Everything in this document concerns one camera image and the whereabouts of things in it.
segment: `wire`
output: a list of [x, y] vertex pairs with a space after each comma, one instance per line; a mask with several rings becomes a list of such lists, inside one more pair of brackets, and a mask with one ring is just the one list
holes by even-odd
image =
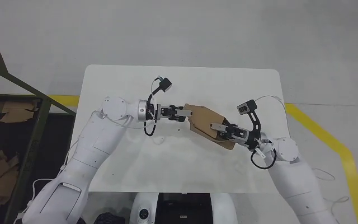
[[28, 210], [28, 208], [30, 207], [31, 203], [34, 201], [34, 199], [35, 199], [35, 184], [36, 184], [37, 181], [40, 181], [40, 180], [49, 180], [49, 181], [51, 181], [51, 180], [53, 180], [53, 179], [42, 178], [42, 179], [37, 179], [37, 180], [35, 180], [35, 181], [32, 183], [32, 198], [31, 198], [31, 200], [27, 203], [27, 207], [26, 207], [22, 212], [20, 212], [20, 214], [25, 214], [25, 212], [26, 212], [26, 211]]
[[[321, 171], [321, 172], [323, 172], [323, 173], [325, 173], [325, 174], [328, 174], [329, 176], [332, 177], [332, 179], [326, 179], [326, 178], [320, 178], [319, 176], [316, 176], [317, 179], [324, 180], [324, 181], [335, 181], [335, 180], [336, 180], [336, 177], [333, 176], [333, 174], [330, 174], [329, 172], [327, 172], [327, 171], [325, 171], [325, 170], [322, 170], [322, 169], [319, 169], [319, 168], [312, 168], [312, 170], [319, 170], [319, 171]], [[336, 222], [337, 222], [338, 224], [341, 224], [341, 223], [338, 221], [338, 219], [336, 218], [336, 216], [335, 216], [335, 214], [334, 214], [334, 212], [333, 212], [333, 207], [334, 207], [336, 204], [338, 204], [338, 203], [344, 203], [344, 202], [348, 201], [348, 200], [349, 200], [349, 197], [348, 197], [348, 196], [343, 196], [343, 197], [338, 198], [337, 200], [330, 200], [330, 199], [327, 199], [327, 198], [323, 198], [323, 199], [326, 200], [326, 201], [328, 201], [328, 202], [331, 202], [331, 203], [332, 203], [332, 205], [331, 205], [329, 211], [330, 211], [330, 213], [332, 214], [332, 216], [335, 218]]]
[[154, 99], [154, 95], [160, 90], [160, 84], [159, 84], [159, 87], [156, 88], [154, 91], [153, 91], [153, 84], [156, 80], [158, 80], [160, 78], [160, 76], [158, 76], [156, 79], [153, 80], [152, 82], [152, 85], [150, 86], [150, 95], [148, 96], [148, 99], [147, 99], [147, 105], [150, 104], [151, 100], [153, 99], [153, 102], [154, 102], [154, 114], [149, 110], [151, 116], [153, 117], [152, 119], [152, 123], [154, 122], [154, 126], [153, 126], [153, 129], [152, 129], [152, 132], [151, 133], [148, 133], [147, 132], [147, 129], [146, 129], [146, 124], [147, 122], [144, 122], [144, 133], [147, 135], [147, 136], [153, 136], [154, 134], [154, 131], [156, 130], [156, 123], [157, 123], [157, 118], [156, 116], [158, 115], [158, 108], [157, 108], [157, 102], [156, 100]]
[[327, 172], [327, 171], [321, 170], [321, 169], [319, 169], [319, 168], [312, 168], [312, 170], [319, 170], [319, 171], [321, 171], [321, 172], [323, 172], [323, 173], [329, 175], [330, 177], [332, 177], [331, 179], [326, 179], [326, 178], [321, 178], [321, 177], [319, 177], [319, 176], [316, 176], [317, 179], [325, 180], [325, 181], [335, 181], [335, 180], [336, 180], [336, 177], [333, 176], [332, 174], [330, 174], [330, 173]]
[[282, 105], [282, 107], [283, 107], [284, 110], [285, 110], [287, 129], [288, 129], [288, 131], [289, 131], [289, 135], [291, 136], [290, 128], [289, 128], [289, 122], [288, 122], [288, 120], [287, 120], [287, 111], [286, 111], [286, 107], [285, 107], [284, 103], [282, 102], [282, 99], [279, 98], [278, 96], [265, 95], [265, 96], [261, 96], [261, 97], [255, 99], [255, 102], [256, 102], [257, 100], [262, 99], [262, 98], [265, 98], [265, 97], [272, 97], [272, 98], [274, 98], [275, 100], [277, 100], [278, 102], [280, 102], [280, 104]]
[[254, 162], [254, 160], [253, 160], [253, 156], [254, 156], [254, 155], [255, 155], [255, 153], [256, 153], [256, 151], [255, 151], [255, 150], [252, 152], [251, 157], [250, 157], [250, 160], [251, 160], [252, 164], [254, 164], [254, 165], [255, 165], [255, 167], [257, 167], [257, 168], [259, 168], [259, 169], [261, 169], [261, 170], [268, 170], [269, 168], [271, 168], [271, 167], [273, 167], [273, 166], [274, 166], [274, 164], [275, 164], [275, 162], [276, 162], [276, 159], [277, 159], [277, 153], [276, 153], [276, 150], [275, 150], [275, 149], [273, 149], [273, 152], [274, 152], [274, 160], [273, 160], [273, 161], [272, 161], [272, 163], [271, 163], [269, 166], [267, 166], [267, 167], [262, 167], [262, 166], [259, 166], [259, 165], [257, 165], [257, 164]]
[[71, 149], [73, 148], [73, 146], [75, 146], [75, 145], [77, 144], [78, 138], [77, 138], [77, 140], [71, 145], [71, 147], [69, 148], [69, 150], [67, 151], [66, 157], [65, 157], [65, 161], [64, 161], [63, 165], [61, 166], [60, 171], [58, 172], [57, 176], [60, 175], [60, 173], [66, 168], [67, 162], [68, 162], [69, 152], [71, 151]]

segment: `brown cardboard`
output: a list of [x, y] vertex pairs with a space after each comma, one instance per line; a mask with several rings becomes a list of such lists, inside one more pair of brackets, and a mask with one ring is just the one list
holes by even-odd
[[192, 116], [188, 118], [190, 122], [190, 130], [215, 142], [216, 144], [232, 150], [235, 146], [234, 142], [223, 140], [218, 137], [218, 132], [210, 128], [211, 123], [222, 124], [225, 117], [204, 107], [185, 104], [184, 109], [191, 110]]
[[9, 171], [0, 178], [0, 204], [5, 204], [15, 187], [18, 171]]
[[32, 102], [16, 102], [16, 101], [6, 101], [4, 103], [3, 109], [26, 109], [26, 110], [33, 110], [35, 107], [34, 103]]
[[6, 160], [7, 161], [7, 156], [4, 154], [4, 152], [2, 150], [0, 150], [0, 160]]
[[14, 166], [16, 166], [18, 164], [18, 157], [14, 156], [12, 159], [10, 159], [9, 161], [7, 161], [7, 165], [10, 168], [13, 168]]
[[25, 122], [34, 116], [34, 112], [24, 109], [8, 109], [5, 116], [0, 120], [4, 123]]
[[25, 122], [34, 116], [34, 112], [32, 111], [34, 111], [35, 109], [36, 109], [36, 102], [34, 101], [33, 102], [6, 101], [3, 104], [3, 108], [1, 110], [1, 113], [5, 114], [5, 116], [0, 119], [0, 122], [4, 122], [4, 123]]
[[0, 160], [0, 176], [10, 169], [9, 165], [5, 160]]

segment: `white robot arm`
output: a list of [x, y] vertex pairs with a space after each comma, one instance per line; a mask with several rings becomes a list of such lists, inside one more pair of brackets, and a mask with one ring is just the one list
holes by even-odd
[[[212, 123], [211, 128], [217, 130], [222, 139], [236, 142], [252, 151], [252, 163], [257, 168], [268, 170], [276, 189], [301, 224], [337, 224], [324, 203], [316, 176], [299, 153], [295, 141], [291, 138], [271, 139], [261, 132], [255, 101], [247, 101], [237, 109], [241, 115], [249, 115], [253, 123], [252, 131], [229, 123]], [[264, 159], [266, 167], [255, 164], [255, 153]]]
[[145, 124], [147, 120], [153, 122], [155, 117], [155, 120], [168, 118], [184, 122], [191, 116], [192, 112], [183, 107], [150, 103], [155, 93], [159, 90], [166, 92], [171, 87], [167, 78], [158, 79], [161, 80], [159, 87], [148, 100], [128, 104], [120, 97], [105, 98], [79, 135], [74, 155], [64, 170], [30, 202], [23, 223], [76, 223], [87, 203], [88, 188], [94, 175], [116, 149], [133, 120]]

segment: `yellow tape line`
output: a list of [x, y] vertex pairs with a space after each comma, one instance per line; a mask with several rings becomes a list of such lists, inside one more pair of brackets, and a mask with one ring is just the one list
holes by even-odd
[[347, 184], [351, 194], [352, 204], [358, 219], [358, 174], [352, 152], [333, 135], [329, 134], [309, 116], [305, 115], [294, 104], [285, 104], [289, 115], [310, 130], [317, 138], [333, 149], [340, 157], [346, 174]]
[[64, 106], [78, 106], [79, 96], [48, 95]]

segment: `white cable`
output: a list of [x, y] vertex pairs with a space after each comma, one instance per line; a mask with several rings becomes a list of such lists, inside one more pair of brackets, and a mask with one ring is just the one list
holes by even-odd
[[[329, 175], [330, 177], [332, 177], [332, 179], [326, 179], [326, 178], [320, 178], [319, 176], [316, 176], [318, 179], [320, 180], [324, 180], [324, 181], [335, 181], [336, 180], [336, 177], [333, 176], [332, 174], [330, 174], [329, 172], [325, 171], [325, 170], [322, 170], [322, 169], [319, 169], [319, 168], [312, 168], [312, 170], [319, 170], [327, 175]], [[340, 222], [338, 221], [338, 219], [336, 218], [335, 214], [333, 213], [333, 207], [338, 204], [338, 203], [344, 203], [346, 201], [349, 200], [349, 197], [348, 196], [343, 196], [343, 197], [340, 197], [338, 198], [337, 200], [330, 200], [330, 199], [327, 199], [327, 198], [323, 198], [324, 200], [328, 201], [328, 202], [331, 202], [332, 205], [329, 209], [330, 213], [332, 214], [333, 218], [335, 218], [336, 222], [338, 224], [340, 224]]]
[[60, 171], [58, 172], [57, 176], [60, 175], [60, 173], [66, 168], [67, 166], [67, 162], [68, 162], [68, 156], [69, 156], [69, 152], [71, 151], [71, 149], [73, 148], [73, 146], [75, 146], [78, 142], [78, 138], [77, 140], [71, 145], [71, 147], [69, 148], [69, 150], [67, 151], [67, 154], [66, 154], [66, 157], [65, 157], [65, 161], [64, 163], [62, 164], [61, 168], [60, 168]]
[[154, 121], [156, 119], [156, 115], [158, 114], [158, 112], [157, 112], [157, 110], [158, 110], [157, 102], [156, 102], [156, 100], [154, 98], [154, 95], [153, 95], [153, 84], [154, 84], [155, 81], [156, 80], [153, 80], [152, 85], [150, 86], [150, 94], [152, 95], [152, 99], [153, 99], [153, 102], [154, 102], [154, 115], [152, 114], [152, 112], [150, 112], [151, 116], [153, 117], [152, 121]]
[[288, 120], [287, 120], [287, 111], [286, 111], [286, 107], [285, 107], [284, 103], [282, 102], [282, 99], [279, 98], [278, 96], [265, 95], [265, 96], [261, 96], [261, 97], [255, 99], [255, 102], [256, 102], [257, 100], [262, 99], [262, 98], [265, 98], [265, 97], [272, 97], [272, 98], [274, 98], [275, 100], [277, 100], [278, 102], [280, 102], [280, 104], [281, 104], [282, 107], [284, 108], [285, 114], [286, 114], [287, 129], [288, 129], [289, 135], [290, 135], [290, 137], [291, 137], [290, 128], [289, 128], [289, 122], [288, 122]]
[[32, 183], [32, 198], [31, 200], [27, 203], [27, 207], [20, 213], [17, 214], [17, 217], [16, 219], [14, 220], [14, 224], [16, 223], [17, 220], [19, 219], [22, 219], [23, 218], [23, 215], [25, 214], [25, 212], [28, 210], [28, 208], [30, 207], [31, 203], [34, 201], [35, 199], [35, 184], [37, 181], [40, 181], [40, 180], [53, 180], [53, 179], [49, 179], [49, 178], [42, 178], [42, 179], [37, 179], [35, 180], [33, 183]]

